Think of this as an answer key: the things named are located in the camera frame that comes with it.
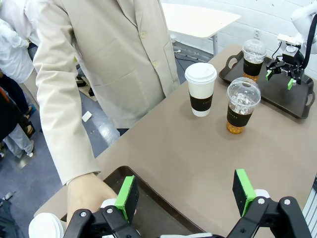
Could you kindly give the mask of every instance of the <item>white cup lid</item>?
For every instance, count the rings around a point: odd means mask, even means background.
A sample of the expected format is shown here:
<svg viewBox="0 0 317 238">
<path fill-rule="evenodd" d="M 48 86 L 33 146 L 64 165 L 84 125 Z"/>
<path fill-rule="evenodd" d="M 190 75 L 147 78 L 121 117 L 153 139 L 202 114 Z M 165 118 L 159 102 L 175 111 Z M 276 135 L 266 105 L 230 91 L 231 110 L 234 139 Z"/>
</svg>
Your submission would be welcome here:
<svg viewBox="0 0 317 238">
<path fill-rule="evenodd" d="M 185 78 L 194 84 L 208 84 L 217 78 L 217 70 L 210 63 L 195 63 L 186 69 Z"/>
<path fill-rule="evenodd" d="M 40 213 L 29 225 L 30 238 L 62 238 L 63 236 L 60 220 L 51 213 Z"/>
<path fill-rule="evenodd" d="M 101 207 L 100 207 L 100 208 L 105 208 L 105 207 L 108 207 L 108 206 L 114 206 L 116 200 L 117 200 L 116 198 L 107 199 L 106 201 L 104 201 L 104 202 L 101 204 Z"/>
</svg>

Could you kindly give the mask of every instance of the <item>ice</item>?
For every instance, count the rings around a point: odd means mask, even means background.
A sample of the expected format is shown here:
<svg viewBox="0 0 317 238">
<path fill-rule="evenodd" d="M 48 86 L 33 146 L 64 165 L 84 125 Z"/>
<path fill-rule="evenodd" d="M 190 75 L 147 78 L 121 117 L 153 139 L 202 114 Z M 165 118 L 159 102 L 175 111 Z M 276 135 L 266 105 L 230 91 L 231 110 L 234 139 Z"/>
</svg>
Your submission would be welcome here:
<svg viewBox="0 0 317 238">
<path fill-rule="evenodd" d="M 250 105 L 254 105 L 255 102 L 246 94 L 238 93 L 233 95 L 231 97 L 231 101 L 234 103 L 230 103 L 230 108 L 238 114 L 247 115 L 250 114 L 254 109 L 254 107 L 250 107 Z"/>
<path fill-rule="evenodd" d="M 249 55 L 249 54 L 244 54 L 244 58 L 251 63 L 262 63 L 263 62 L 263 57 L 261 56 L 261 54 L 257 54 L 257 53 L 252 53 L 253 55 Z"/>
</svg>

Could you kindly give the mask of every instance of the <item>white table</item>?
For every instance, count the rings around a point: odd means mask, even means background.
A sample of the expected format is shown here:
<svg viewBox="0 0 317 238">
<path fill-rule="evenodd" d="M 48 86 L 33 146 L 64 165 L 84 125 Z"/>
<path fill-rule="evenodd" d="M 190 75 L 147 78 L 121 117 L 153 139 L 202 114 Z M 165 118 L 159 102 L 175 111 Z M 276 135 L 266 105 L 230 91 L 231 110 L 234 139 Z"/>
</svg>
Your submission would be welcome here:
<svg viewBox="0 0 317 238">
<path fill-rule="evenodd" d="M 162 3 L 167 27 L 170 31 L 209 39 L 213 42 L 213 55 L 218 54 L 217 33 L 241 16 L 211 8 Z"/>
</svg>

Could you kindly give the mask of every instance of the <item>dark brown tray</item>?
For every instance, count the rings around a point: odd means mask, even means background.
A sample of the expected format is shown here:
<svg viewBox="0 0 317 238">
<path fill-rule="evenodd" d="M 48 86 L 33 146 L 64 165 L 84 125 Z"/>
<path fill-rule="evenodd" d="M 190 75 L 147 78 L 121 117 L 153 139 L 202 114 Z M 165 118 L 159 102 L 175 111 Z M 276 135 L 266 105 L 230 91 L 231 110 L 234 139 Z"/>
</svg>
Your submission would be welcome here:
<svg viewBox="0 0 317 238">
<path fill-rule="evenodd" d="M 236 59 L 232 67 L 230 61 Z M 287 84 L 290 78 L 284 74 L 275 74 L 267 81 L 265 76 L 267 74 L 266 66 L 272 59 L 266 57 L 264 59 L 261 72 L 258 78 L 258 86 L 261 90 L 261 97 L 264 101 L 276 106 L 284 112 L 292 115 L 298 119 L 306 119 L 309 114 L 311 105 L 315 101 L 314 81 L 305 76 L 301 85 L 296 85 L 287 90 Z M 243 52 L 241 51 L 236 56 L 231 56 L 227 60 L 225 68 L 220 71 L 219 77 L 226 83 L 231 83 L 234 79 L 242 77 L 243 75 Z"/>
<path fill-rule="evenodd" d="M 118 193 L 125 177 L 132 175 L 136 177 L 139 188 L 137 213 L 133 218 L 132 225 L 143 238 L 157 238 L 160 235 L 186 236 L 204 232 L 156 193 L 129 167 L 119 167 L 104 181 Z"/>
</svg>

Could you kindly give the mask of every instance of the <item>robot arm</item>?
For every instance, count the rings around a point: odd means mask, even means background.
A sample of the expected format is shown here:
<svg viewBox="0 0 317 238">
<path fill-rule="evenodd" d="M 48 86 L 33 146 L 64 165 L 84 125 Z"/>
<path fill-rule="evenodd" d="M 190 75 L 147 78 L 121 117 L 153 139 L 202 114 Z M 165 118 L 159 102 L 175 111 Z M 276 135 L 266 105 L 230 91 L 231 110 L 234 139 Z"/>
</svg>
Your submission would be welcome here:
<svg viewBox="0 0 317 238">
<path fill-rule="evenodd" d="M 314 15 L 317 13 L 317 1 L 295 10 L 291 16 L 292 22 L 299 34 L 295 37 L 302 45 L 302 50 L 306 50 L 307 39 Z M 317 54 L 317 34 L 313 39 L 311 54 Z"/>
<path fill-rule="evenodd" d="M 290 77 L 288 90 L 293 85 L 301 84 L 304 70 L 307 67 L 310 54 L 317 54 L 317 2 L 296 10 L 292 21 L 300 32 L 296 37 L 278 35 L 283 54 L 276 57 L 266 68 L 266 79 L 269 81 L 274 74 L 285 73 Z"/>
</svg>

